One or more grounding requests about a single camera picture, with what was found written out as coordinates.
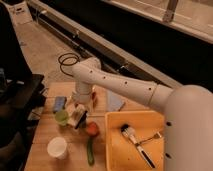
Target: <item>chair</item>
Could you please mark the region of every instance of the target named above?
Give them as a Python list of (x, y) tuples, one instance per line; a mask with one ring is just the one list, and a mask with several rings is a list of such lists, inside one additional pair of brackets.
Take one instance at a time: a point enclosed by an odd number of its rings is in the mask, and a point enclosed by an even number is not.
[(45, 97), (41, 74), (33, 74), (20, 48), (9, 13), (0, 2), (0, 148), (18, 133), (28, 146), (26, 125), (29, 113), (42, 106)]

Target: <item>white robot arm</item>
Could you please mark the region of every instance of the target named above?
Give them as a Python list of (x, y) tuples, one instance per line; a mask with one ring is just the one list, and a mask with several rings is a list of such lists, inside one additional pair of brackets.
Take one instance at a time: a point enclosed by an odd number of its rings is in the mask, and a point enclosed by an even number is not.
[(172, 90), (101, 71), (97, 58), (72, 66), (76, 79), (73, 98), (91, 100), (94, 84), (112, 90), (165, 114), (165, 171), (211, 171), (213, 168), (213, 95), (207, 89), (188, 85)]

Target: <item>green cup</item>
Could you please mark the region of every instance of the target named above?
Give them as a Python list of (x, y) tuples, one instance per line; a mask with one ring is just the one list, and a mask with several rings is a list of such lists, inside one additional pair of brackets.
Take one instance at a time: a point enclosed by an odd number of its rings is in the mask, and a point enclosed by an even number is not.
[(61, 126), (66, 126), (68, 119), (69, 115), (66, 110), (60, 110), (55, 113), (55, 120)]

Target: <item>paper cup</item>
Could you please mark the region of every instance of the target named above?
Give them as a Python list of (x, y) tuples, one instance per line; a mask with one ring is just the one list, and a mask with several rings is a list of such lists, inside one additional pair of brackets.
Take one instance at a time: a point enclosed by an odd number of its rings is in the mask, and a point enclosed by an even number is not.
[(53, 138), (47, 145), (47, 152), (51, 157), (65, 159), (68, 153), (66, 140), (62, 137)]

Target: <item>cucumber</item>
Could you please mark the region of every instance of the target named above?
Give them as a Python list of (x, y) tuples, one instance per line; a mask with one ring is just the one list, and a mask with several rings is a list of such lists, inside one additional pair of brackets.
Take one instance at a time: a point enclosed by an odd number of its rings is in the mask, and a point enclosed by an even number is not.
[(87, 141), (87, 160), (90, 166), (92, 166), (95, 163), (92, 144), (93, 144), (93, 137), (90, 136)]

